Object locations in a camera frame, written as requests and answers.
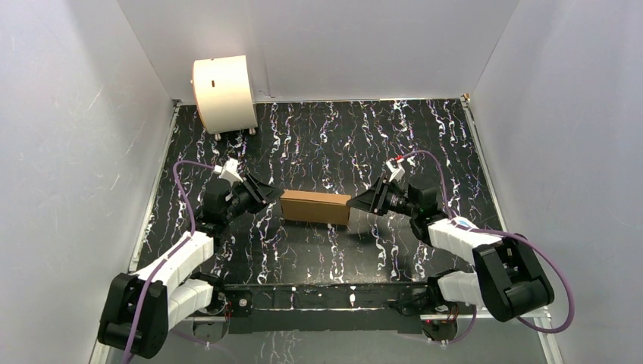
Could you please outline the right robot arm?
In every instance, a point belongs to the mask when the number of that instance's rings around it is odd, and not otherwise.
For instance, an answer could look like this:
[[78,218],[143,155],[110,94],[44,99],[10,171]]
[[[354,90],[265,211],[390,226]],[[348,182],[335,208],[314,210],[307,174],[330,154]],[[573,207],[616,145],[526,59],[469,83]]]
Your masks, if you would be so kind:
[[472,266],[471,273],[453,270],[428,279],[424,299],[437,314],[466,303],[483,306],[506,322],[554,301],[554,290],[532,248],[519,237],[484,233],[465,218],[448,218],[436,188],[404,190],[395,182],[377,180],[347,206],[379,216],[405,215],[418,240]]

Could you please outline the brown cardboard box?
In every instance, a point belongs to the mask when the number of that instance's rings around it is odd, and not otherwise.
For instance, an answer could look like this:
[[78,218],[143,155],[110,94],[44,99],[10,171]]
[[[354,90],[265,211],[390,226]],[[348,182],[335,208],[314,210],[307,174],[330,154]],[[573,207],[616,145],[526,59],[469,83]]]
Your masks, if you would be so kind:
[[280,203],[285,220],[347,226],[350,198],[343,194],[285,190]]

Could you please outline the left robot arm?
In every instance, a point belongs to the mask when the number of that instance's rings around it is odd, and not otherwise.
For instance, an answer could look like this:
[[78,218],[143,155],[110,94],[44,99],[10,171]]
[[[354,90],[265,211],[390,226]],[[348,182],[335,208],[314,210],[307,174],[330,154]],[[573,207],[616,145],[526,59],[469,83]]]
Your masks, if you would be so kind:
[[251,174],[237,182],[214,180],[206,189],[195,224],[179,242],[134,273],[120,273],[110,284],[97,340],[133,356],[154,357],[168,333],[196,312],[228,313],[233,299],[222,280],[197,272],[221,245],[230,224],[257,214],[284,194]]

